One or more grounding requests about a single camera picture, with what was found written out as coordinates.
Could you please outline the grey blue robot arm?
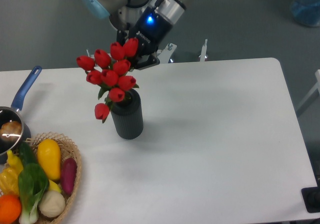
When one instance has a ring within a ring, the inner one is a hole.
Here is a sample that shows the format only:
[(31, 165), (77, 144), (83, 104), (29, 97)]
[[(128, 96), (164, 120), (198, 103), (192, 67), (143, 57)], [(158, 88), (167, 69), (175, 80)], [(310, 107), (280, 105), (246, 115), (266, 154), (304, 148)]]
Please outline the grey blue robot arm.
[(138, 39), (133, 68), (142, 70), (161, 63), (158, 48), (193, 0), (81, 0), (98, 19), (108, 18), (123, 45)]

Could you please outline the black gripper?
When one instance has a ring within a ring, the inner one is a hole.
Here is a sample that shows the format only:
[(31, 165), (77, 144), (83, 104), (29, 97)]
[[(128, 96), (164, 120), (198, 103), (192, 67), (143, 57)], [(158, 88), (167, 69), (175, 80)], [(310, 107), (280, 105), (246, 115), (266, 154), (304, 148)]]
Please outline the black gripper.
[(129, 30), (117, 30), (116, 41), (123, 46), (129, 38), (138, 39), (137, 54), (130, 57), (130, 71), (144, 70), (160, 63), (156, 51), (173, 25), (150, 7)]

